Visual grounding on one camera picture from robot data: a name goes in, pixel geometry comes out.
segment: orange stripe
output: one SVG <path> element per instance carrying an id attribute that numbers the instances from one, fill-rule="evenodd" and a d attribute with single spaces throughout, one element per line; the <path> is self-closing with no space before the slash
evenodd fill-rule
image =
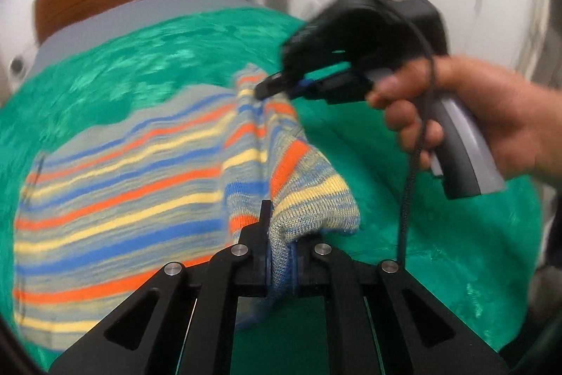
<path id="1" fill-rule="evenodd" d="M 206 263 L 212 257 L 212 254 L 206 254 L 205 256 L 185 261 L 182 264 L 185 267 L 190 267 L 192 265 Z M 88 286 L 77 290 L 33 293 L 21 291 L 15 288 L 13 290 L 13 298 L 29 304 L 60 304 L 62 302 L 78 302 L 99 299 L 102 297 L 134 291 L 159 270 L 160 269 L 149 270 L 131 277 L 120 278 L 119 280 L 96 284 L 94 286 Z"/>
<path id="2" fill-rule="evenodd" d="M 280 114 L 287 114 L 294 117 L 297 116 L 297 112 L 294 111 L 293 106 L 286 102 L 270 102 L 265 104 L 265 110 L 268 111 L 270 109 L 279 112 Z"/>
<path id="3" fill-rule="evenodd" d="M 213 110 L 212 112 L 210 112 L 208 114 L 205 114 L 205 115 L 203 115 L 199 118 L 193 119 L 193 120 L 188 121 L 186 123 L 182 123 L 178 126 L 173 126 L 172 128 L 153 129 L 152 131 L 147 132 L 146 134 L 144 134 L 142 137 L 135 140 L 134 142 L 129 143 L 128 145 L 120 148 L 119 150 L 116 150 L 116 151 L 113 151 L 112 153 L 106 154 L 106 156 L 96 158 L 96 159 L 91 160 L 89 162 L 83 162 L 82 164 L 78 164 L 78 165 L 76 165 L 74 167 L 70 167 L 68 169 L 64 169 L 64 170 L 60 170 L 60 171 L 56 171 L 56 172 L 51 172 L 50 174 L 41 174 L 38 177 L 37 182 L 47 181 L 47 180 L 50 180 L 50 179 L 53 179 L 53 178 L 64 177 L 64 176 L 67 176 L 67 175 L 72 174 L 74 172 L 77 172 L 79 170 L 82 170 L 84 168 L 92 167 L 96 164 L 99 164 L 100 162 L 111 160 L 111 159 L 113 159 L 117 156 L 121 156 L 123 153 L 126 153 L 127 151 L 129 151 L 133 148 L 136 148 L 136 147 L 142 145 L 143 143 L 147 142 L 147 140 L 151 139 L 152 137 L 155 137 L 155 136 L 158 136 L 158 135 L 175 134 L 177 132 L 183 131 L 184 129 L 190 128 L 191 126 L 194 126 L 194 125 L 197 125 L 197 124 L 200 124 L 200 123 L 205 123 L 207 121 L 215 120 L 217 118 L 220 118 L 227 111 L 233 109 L 235 107 L 235 105 L 236 104 L 227 104 L 227 105 L 220 106 L 218 109 Z M 29 176 L 27 177 L 27 182 L 33 183 L 36 178 L 37 178 L 36 174 L 29 174 Z"/>
<path id="4" fill-rule="evenodd" d="M 293 140 L 293 143 L 287 148 L 287 151 L 285 151 L 283 158 L 279 161 L 272 175 L 272 184 L 270 187 L 272 198 L 277 195 L 291 174 L 293 174 L 294 168 L 308 149 L 308 145 L 301 140 Z"/>
<path id="5" fill-rule="evenodd" d="M 156 191 L 160 191 L 178 183 L 182 183 L 188 180 L 197 180 L 200 178 L 212 178 L 217 177 L 220 174 L 219 167 L 212 167 L 200 170 L 192 170 L 183 174 L 174 175 L 172 177 L 164 178 L 159 181 L 155 181 L 146 186 L 132 189 L 122 194 L 118 194 L 110 197 L 102 202 L 95 202 L 86 207 L 79 208 L 75 211 L 67 213 L 66 215 L 56 216 L 48 220 L 30 221 L 19 219 L 16 220 L 16 229 L 24 229 L 26 231 L 38 231 L 39 229 L 54 228 L 56 226 L 63 225 L 67 222 L 75 220 L 85 215 L 92 214 L 94 212 L 99 212 L 107 208 L 119 205 L 123 202 L 132 201 L 134 199 L 141 198 L 147 194 L 151 194 Z"/>
<path id="6" fill-rule="evenodd" d="M 254 215 L 238 215 L 235 216 L 234 218 L 230 219 L 230 231 L 231 232 L 235 232 L 235 231 L 239 231 L 240 229 L 250 225 L 250 224 L 254 224 L 255 222 L 258 221 L 258 218 L 255 217 Z"/>
<path id="7" fill-rule="evenodd" d="M 249 77 L 239 78 L 238 81 L 236 82 L 236 84 L 238 86 L 242 86 L 244 83 L 258 83 L 259 81 L 262 81 L 264 78 L 265 78 L 265 74 L 251 75 Z"/>
<path id="8" fill-rule="evenodd" d="M 265 128 L 263 127 L 258 128 L 254 123 L 245 123 L 242 126 L 240 126 L 234 132 L 234 134 L 228 137 L 227 141 L 224 143 L 224 147 L 228 148 L 229 146 L 238 142 L 240 137 L 244 136 L 245 134 L 250 134 L 251 132 L 256 134 L 258 137 L 265 136 Z"/>

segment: gray handle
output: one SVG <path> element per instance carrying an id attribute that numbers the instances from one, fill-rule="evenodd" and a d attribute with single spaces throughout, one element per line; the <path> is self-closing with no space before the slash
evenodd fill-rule
<path id="1" fill-rule="evenodd" d="M 367 77 L 377 82 L 391 74 L 377 69 Z M 431 106 L 430 118 L 445 133 L 443 143 L 435 149 L 432 171 L 443 178 L 448 199 L 490 194 L 505 189 L 488 144 L 470 111 L 451 94 L 441 94 Z"/>

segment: striped sweater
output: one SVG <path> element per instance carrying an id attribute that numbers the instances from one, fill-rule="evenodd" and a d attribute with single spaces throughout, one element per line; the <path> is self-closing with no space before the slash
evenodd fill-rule
<path id="1" fill-rule="evenodd" d="M 14 318 L 27 339 L 66 349 L 165 263 L 236 243 L 264 198 L 272 297 L 287 286 L 292 241 L 358 227 L 349 188 L 286 98 L 253 98 L 264 76 L 249 65 L 234 90 L 188 87 L 36 158 L 14 222 Z"/>

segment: black cable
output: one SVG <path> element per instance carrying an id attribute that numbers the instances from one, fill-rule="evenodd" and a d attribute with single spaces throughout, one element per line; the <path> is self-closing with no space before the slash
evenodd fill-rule
<path id="1" fill-rule="evenodd" d="M 386 9 L 387 12 L 398 17 L 399 20 L 404 22 L 405 25 L 412 31 L 416 39 L 420 43 L 423 55 L 425 59 L 428 60 L 428 86 L 425 90 L 423 97 L 421 98 L 421 107 L 418 107 L 421 118 L 421 129 L 416 139 L 414 145 L 414 151 L 410 154 L 410 161 L 408 166 L 408 174 L 406 176 L 406 183 L 404 185 L 404 192 L 400 202 L 400 217 L 398 220 L 398 243 L 396 249 L 396 260 L 402 267 L 406 267 L 406 246 L 408 239 L 408 225 L 410 220 L 410 208 L 411 199 L 415 189 L 416 176 L 419 170 L 420 154 L 423 148 L 423 142 L 425 135 L 427 133 L 427 123 L 429 121 L 429 111 L 431 109 L 431 104 L 433 102 L 435 80 L 436 80 L 436 69 L 435 61 L 433 59 L 433 48 L 429 41 L 422 34 L 418 26 L 416 26 L 412 20 L 405 17 L 400 12 L 398 12 L 390 3 L 386 0 L 376 0 L 377 3 Z"/>

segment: triangular cutout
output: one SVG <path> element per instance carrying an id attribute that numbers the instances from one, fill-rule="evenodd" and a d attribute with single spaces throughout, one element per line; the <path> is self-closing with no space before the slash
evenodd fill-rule
<path id="1" fill-rule="evenodd" d="M 148 291 L 136 305 L 121 316 L 103 334 L 110 342 L 128 350 L 136 350 L 141 344 L 144 331 L 158 303 L 157 290 Z"/>
<path id="2" fill-rule="evenodd" d="M 418 329 L 421 343 L 431 348 L 455 336 L 454 330 L 437 315 L 414 291 L 404 290 L 404 299 Z"/>

